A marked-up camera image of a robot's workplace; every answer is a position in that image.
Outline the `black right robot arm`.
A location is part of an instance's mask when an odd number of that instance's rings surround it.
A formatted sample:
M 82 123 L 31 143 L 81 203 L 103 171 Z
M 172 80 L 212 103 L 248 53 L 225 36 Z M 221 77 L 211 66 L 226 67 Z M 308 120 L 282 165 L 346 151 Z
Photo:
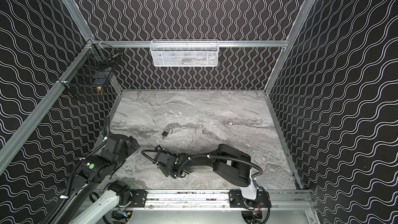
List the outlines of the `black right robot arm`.
M 153 150 L 144 149 L 141 154 L 173 179 L 184 178 L 198 170 L 212 169 L 221 178 L 240 188 L 244 199 L 257 199 L 256 177 L 263 169 L 252 163 L 251 156 L 226 144 L 218 145 L 216 150 L 198 155 L 172 153 L 157 146 Z

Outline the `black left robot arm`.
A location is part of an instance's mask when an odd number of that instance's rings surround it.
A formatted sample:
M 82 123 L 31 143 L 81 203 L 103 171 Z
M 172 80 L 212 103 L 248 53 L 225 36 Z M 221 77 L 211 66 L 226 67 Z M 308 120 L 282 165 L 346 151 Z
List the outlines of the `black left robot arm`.
M 106 177 L 112 177 L 127 158 L 141 147 L 132 136 L 112 134 L 110 117 L 105 119 L 101 138 L 103 141 L 86 157 L 81 158 L 67 178 L 64 193 L 43 224 L 68 224 L 85 200 Z

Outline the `black padlock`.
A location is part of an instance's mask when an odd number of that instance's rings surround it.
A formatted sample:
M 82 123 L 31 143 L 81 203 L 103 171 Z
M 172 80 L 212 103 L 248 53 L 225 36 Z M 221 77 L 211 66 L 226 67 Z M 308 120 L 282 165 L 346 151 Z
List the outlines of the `black padlock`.
M 172 134 L 173 130 L 172 129 L 164 129 L 161 136 L 163 139 L 167 138 L 169 134 Z

